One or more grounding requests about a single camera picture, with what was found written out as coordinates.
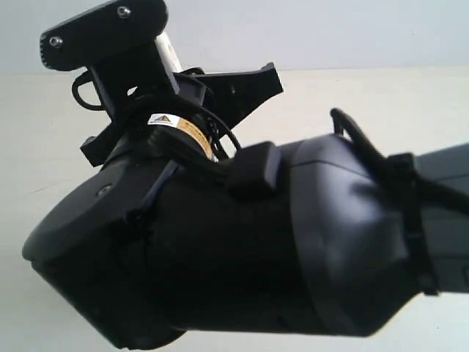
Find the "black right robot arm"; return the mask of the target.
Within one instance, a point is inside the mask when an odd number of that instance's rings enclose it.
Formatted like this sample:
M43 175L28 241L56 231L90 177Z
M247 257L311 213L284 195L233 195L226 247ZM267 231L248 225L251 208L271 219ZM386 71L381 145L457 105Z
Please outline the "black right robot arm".
M210 138L281 92L241 74L91 68L111 124L100 171L26 240L23 257L117 348L190 330L367 337L424 293L468 291L468 146L379 154L334 109L334 131L212 161Z

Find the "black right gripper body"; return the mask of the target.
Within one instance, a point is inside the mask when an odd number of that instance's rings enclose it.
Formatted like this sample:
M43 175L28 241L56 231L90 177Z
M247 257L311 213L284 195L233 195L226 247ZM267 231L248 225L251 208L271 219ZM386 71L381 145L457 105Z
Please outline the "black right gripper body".
M206 74L199 67L170 74L172 86L157 88L138 84L131 95L115 79L99 80L89 71L79 78L81 84L94 82L101 100L88 110L106 111L110 124L96 137L88 138L81 151L93 166L104 164L118 139L130 127L130 121L145 111L169 113L178 117L203 117L215 124L220 135L233 137L232 129L264 102L283 92L275 65L270 62L259 70L244 73Z

